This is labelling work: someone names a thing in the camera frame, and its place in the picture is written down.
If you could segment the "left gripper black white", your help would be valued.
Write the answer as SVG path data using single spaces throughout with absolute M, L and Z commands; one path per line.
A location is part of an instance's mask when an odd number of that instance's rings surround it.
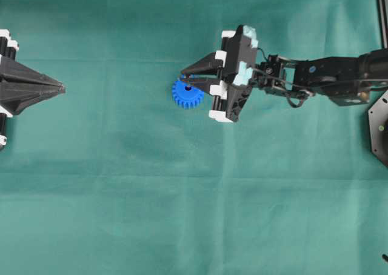
M 9 30 L 1 29 L 1 149 L 7 145 L 7 119 L 26 108 L 65 93 L 64 85 L 16 62 L 19 44 Z

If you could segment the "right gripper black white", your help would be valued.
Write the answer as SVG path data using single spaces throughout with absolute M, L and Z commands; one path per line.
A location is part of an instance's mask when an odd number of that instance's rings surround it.
M 221 37 L 220 50 L 181 70 L 181 74 L 188 79 L 189 83 L 185 83 L 188 87 L 213 96 L 210 118 L 232 123 L 239 120 L 253 89 L 258 40 L 256 30 L 248 25 L 239 25 L 234 31 L 225 30 Z M 194 75 L 217 75 L 217 78 Z

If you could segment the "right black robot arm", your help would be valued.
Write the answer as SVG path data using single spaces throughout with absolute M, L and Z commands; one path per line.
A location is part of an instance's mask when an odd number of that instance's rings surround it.
M 320 94 L 338 106 L 366 104 L 371 91 L 387 89 L 387 49 L 359 57 L 299 61 L 269 55 L 257 63 L 256 30 L 239 25 L 223 31 L 221 49 L 181 71 L 180 80 L 213 96 L 210 118 L 238 122 L 252 90 L 286 98 L 299 108 Z

